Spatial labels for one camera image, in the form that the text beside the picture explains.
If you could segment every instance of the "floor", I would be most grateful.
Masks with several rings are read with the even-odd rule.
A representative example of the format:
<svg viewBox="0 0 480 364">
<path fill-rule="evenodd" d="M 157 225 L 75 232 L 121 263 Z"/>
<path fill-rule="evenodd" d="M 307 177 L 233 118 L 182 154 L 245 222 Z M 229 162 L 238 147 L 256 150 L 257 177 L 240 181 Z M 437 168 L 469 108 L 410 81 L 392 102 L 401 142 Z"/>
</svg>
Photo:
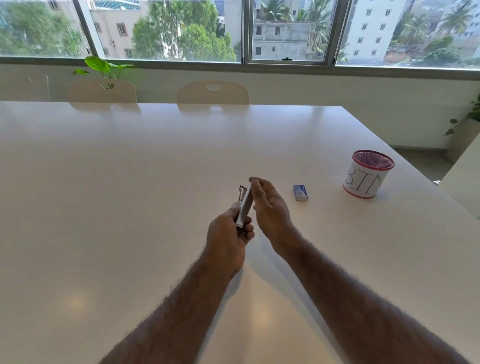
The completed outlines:
<svg viewBox="0 0 480 364">
<path fill-rule="evenodd" d="M 440 150 L 394 149 L 435 184 L 438 184 L 453 166 L 443 157 L 443 152 Z"/>
</svg>

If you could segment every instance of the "beige chair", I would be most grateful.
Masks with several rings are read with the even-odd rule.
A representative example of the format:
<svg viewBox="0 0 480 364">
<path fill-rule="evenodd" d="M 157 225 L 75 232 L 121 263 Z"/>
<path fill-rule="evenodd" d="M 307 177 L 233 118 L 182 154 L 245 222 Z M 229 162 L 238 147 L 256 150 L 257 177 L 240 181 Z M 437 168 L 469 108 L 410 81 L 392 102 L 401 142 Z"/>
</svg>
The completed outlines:
<svg viewBox="0 0 480 364">
<path fill-rule="evenodd" d="M 50 101 L 46 74 L 0 74 L 1 101 Z"/>
<path fill-rule="evenodd" d="M 235 82 L 197 81 L 178 90 L 177 104 L 249 105 L 250 95 Z"/>
<path fill-rule="evenodd" d="M 96 102 L 96 103 L 136 103 L 137 93 L 130 82 L 124 80 L 99 80 L 83 78 L 75 80 L 70 86 L 68 102 Z"/>
</svg>

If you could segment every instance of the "person's left hand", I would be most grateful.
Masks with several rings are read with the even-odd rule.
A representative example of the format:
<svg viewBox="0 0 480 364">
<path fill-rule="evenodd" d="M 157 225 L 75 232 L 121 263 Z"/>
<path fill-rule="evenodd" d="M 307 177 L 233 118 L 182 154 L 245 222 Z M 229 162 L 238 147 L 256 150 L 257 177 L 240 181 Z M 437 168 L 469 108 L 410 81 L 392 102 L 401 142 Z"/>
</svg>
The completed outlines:
<svg viewBox="0 0 480 364">
<path fill-rule="evenodd" d="M 210 223 L 203 253 L 210 264 L 224 270 L 230 279 L 241 269 L 245 260 L 245 246 L 255 236 L 250 216 L 245 219 L 244 233 L 238 235 L 234 218 L 239 211 L 240 205 L 234 203 Z"/>
</svg>

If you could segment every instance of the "window pane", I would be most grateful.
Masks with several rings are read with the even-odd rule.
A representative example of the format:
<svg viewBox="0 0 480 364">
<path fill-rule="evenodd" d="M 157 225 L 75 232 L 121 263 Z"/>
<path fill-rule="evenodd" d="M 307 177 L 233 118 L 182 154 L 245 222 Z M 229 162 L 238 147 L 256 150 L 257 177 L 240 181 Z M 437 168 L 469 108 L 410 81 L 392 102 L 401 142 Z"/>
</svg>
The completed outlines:
<svg viewBox="0 0 480 364">
<path fill-rule="evenodd" d="M 109 58 L 240 62 L 242 0 L 89 0 Z"/>
<path fill-rule="evenodd" d="M 262 32 L 253 33 L 252 59 L 323 61 L 334 6 L 335 0 L 254 0 L 253 28 Z"/>
<path fill-rule="evenodd" d="M 354 1 L 340 45 L 337 65 L 480 69 L 480 3 Z"/>
<path fill-rule="evenodd" d="M 86 57 L 78 24 L 68 0 L 1 1 L 0 56 Z"/>
</svg>

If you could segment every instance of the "blue and white box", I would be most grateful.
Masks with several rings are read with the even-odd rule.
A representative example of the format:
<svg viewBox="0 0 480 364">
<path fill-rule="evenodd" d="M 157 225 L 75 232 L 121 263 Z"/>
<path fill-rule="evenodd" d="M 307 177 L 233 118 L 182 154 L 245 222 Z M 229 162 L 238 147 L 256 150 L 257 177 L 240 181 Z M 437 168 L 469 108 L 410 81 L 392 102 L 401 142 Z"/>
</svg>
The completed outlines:
<svg viewBox="0 0 480 364">
<path fill-rule="evenodd" d="M 294 184 L 293 193 L 295 194 L 295 200 L 308 201 L 307 189 L 303 184 Z"/>
</svg>

